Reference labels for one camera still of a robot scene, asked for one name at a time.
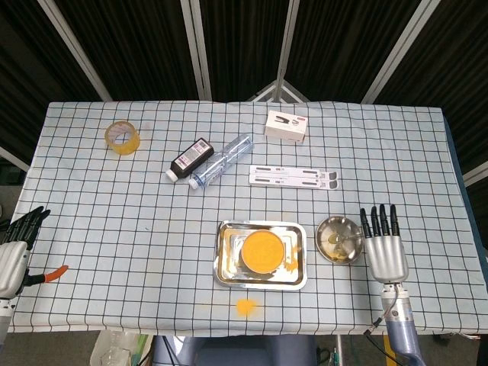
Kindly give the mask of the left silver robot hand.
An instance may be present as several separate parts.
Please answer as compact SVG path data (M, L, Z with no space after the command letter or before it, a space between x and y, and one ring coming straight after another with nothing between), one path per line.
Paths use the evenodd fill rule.
M1 299L12 300L25 287L55 281L66 273L68 265L44 274L29 274L29 258L37 234L50 210L39 206L9 224L1 243Z

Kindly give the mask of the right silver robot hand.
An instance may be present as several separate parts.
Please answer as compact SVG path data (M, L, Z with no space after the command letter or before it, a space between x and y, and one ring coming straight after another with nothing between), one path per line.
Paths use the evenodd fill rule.
M360 209L364 248L373 278L382 284L399 284L409 275L409 267L400 237L397 209L390 205L387 217L383 204L371 208L371 219Z

